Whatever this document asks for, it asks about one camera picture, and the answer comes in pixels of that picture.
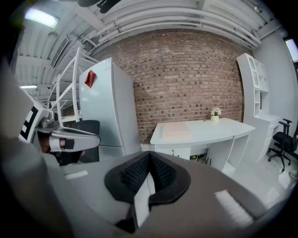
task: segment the fluorescent light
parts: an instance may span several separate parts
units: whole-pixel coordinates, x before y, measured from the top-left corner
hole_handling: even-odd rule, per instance
[[[25,18],[37,21],[51,28],[55,28],[58,23],[58,19],[56,19],[55,17],[34,8],[30,8],[26,12]]]
[[[37,85],[23,85],[20,88],[37,88]]]

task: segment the white refrigerator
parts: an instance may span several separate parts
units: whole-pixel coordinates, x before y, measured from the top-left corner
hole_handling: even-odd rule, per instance
[[[85,84],[95,73],[91,88]],[[100,122],[99,160],[117,158],[141,150],[135,112],[133,81],[108,58],[80,75],[80,108],[83,120]]]

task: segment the office chair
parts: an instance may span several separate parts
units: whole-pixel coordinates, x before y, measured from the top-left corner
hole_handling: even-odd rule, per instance
[[[274,145],[278,148],[280,148],[280,151],[269,148],[268,153],[270,151],[274,151],[276,154],[271,155],[268,159],[268,161],[271,161],[271,158],[274,157],[280,157],[281,161],[284,166],[284,158],[289,161],[289,164],[291,164],[291,160],[285,156],[285,153],[292,154],[294,151],[297,149],[297,144],[298,144],[298,126],[296,127],[295,133],[293,137],[289,136],[289,127],[290,127],[290,120],[283,119],[285,122],[280,121],[279,123],[284,126],[284,131],[283,132],[277,132],[274,136],[273,139],[275,140]]]

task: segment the white desk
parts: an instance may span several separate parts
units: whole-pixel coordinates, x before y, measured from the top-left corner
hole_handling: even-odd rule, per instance
[[[218,122],[210,120],[184,121],[191,131],[188,139],[163,139],[163,128],[169,123],[158,123],[151,138],[156,152],[190,158],[194,147],[209,148],[207,157],[212,159],[211,167],[224,173],[232,173],[237,168],[245,151],[249,134],[255,128],[227,118]]]

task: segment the white flower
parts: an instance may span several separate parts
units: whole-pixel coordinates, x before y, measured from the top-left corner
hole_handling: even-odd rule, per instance
[[[214,116],[215,113],[217,113],[218,115],[222,114],[222,110],[219,109],[219,107],[214,107],[211,111],[211,115]]]

